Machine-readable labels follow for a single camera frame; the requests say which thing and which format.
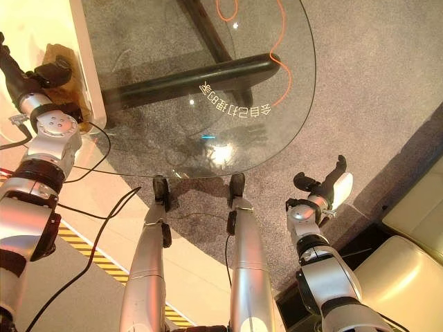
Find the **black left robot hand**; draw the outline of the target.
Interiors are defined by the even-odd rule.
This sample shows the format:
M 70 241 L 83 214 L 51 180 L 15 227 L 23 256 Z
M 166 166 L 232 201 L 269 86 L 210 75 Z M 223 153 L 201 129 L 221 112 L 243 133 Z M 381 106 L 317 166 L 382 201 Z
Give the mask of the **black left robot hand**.
M 16 107 L 21 99 L 31 93 L 44 94 L 44 89 L 52 89 L 69 82 L 72 67 L 69 61 L 58 55 L 54 62 L 36 67 L 33 71 L 24 72 L 10 55 L 10 49 L 4 44 L 1 33 L 1 71 L 6 80 L 6 87 Z

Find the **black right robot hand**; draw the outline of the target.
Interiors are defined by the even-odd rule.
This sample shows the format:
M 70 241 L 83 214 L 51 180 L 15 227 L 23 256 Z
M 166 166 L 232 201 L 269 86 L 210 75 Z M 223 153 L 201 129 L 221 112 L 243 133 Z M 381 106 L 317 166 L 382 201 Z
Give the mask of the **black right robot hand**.
M 299 190 L 309 192 L 310 196 L 319 196 L 327 203 L 326 210 L 334 211 L 349 197 L 354 182 L 350 172 L 346 172 L 347 160 L 338 156 L 335 168 L 319 182 L 299 172 L 293 178 L 293 184 Z

